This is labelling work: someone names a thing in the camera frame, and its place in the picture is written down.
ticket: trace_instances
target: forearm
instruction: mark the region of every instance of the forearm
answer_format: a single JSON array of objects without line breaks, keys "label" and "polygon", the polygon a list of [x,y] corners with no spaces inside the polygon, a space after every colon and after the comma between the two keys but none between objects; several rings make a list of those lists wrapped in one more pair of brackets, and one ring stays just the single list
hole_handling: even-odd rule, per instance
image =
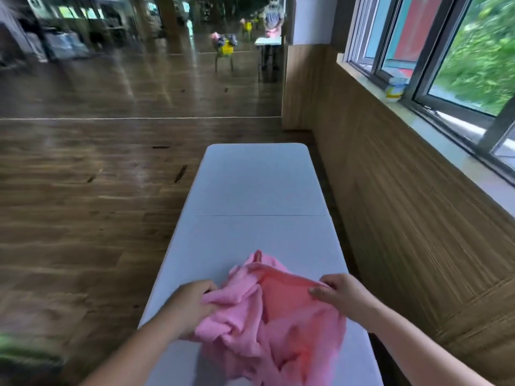
[{"label": "forearm", "polygon": [[142,386],[178,331],[159,317],[143,325],[80,386]]},{"label": "forearm", "polygon": [[381,305],[367,329],[375,333],[413,386],[491,386],[407,319]]}]

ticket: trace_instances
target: tree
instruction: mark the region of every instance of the tree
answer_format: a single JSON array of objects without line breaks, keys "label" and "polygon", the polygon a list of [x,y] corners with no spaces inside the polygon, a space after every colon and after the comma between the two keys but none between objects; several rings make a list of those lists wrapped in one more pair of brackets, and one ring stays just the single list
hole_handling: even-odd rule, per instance
[{"label": "tree", "polygon": [[497,115],[515,93],[515,0],[472,0],[435,84]]}]

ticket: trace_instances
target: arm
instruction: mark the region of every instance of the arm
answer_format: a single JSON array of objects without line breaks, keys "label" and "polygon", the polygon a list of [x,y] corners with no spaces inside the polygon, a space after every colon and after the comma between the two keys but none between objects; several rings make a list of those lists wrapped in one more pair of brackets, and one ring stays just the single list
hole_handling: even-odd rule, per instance
[{"label": "arm", "polygon": [[80,386],[142,386],[168,344],[187,336],[214,305],[202,305],[202,295],[216,290],[210,280],[180,286],[161,310],[143,325]]},{"label": "arm", "polygon": [[492,386],[415,325],[374,297],[349,274],[325,275],[331,288],[310,289],[313,297],[374,333],[413,386]]}]

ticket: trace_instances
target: window frame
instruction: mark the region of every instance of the window frame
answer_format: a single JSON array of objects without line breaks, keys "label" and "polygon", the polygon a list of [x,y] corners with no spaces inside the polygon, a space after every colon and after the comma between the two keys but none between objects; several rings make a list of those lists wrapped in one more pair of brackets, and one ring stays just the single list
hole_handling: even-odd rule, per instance
[{"label": "window frame", "polygon": [[[374,15],[377,12],[378,1],[376,0]],[[359,65],[360,58],[356,57],[357,48],[362,51],[360,54],[363,54],[363,49],[366,48],[366,45],[364,46],[363,44],[363,39],[360,39],[359,46],[356,47],[356,36],[358,33],[362,33],[357,28],[363,29],[363,26],[366,25],[368,27],[367,35],[370,36],[370,30],[374,21],[374,19],[362,21],[363,16],[370,16],[370,11],[363,11],[364,0],[356,1],[353,27],[351,27],[349,32],[351,45],[348,51],[345,52],[344,60],[352,64],[374,84],[383,89],[388,85],[388,80],[391,76],[382,70],[381,67],[386,58],[388,45],[395,30],[402,2],[403,0],[390,1],[371,71],[367,71]],[[505,142],[510,131],[515,129],[515,92],[498,116],[492,116],[429,94],[433,80],[447,56],[447,51],[460,29],[471,2],[472,0],[441,1],[400,103],[422,116],[443,134],[515,185],[515,168],[502,162],[495,155],[496,150]],[[456,132],[445,120],[436,114],[436,111],[448,114],[467,123],[472,123],[484,128],[486,131],[480,137],[479,142],[475,143]]]}]

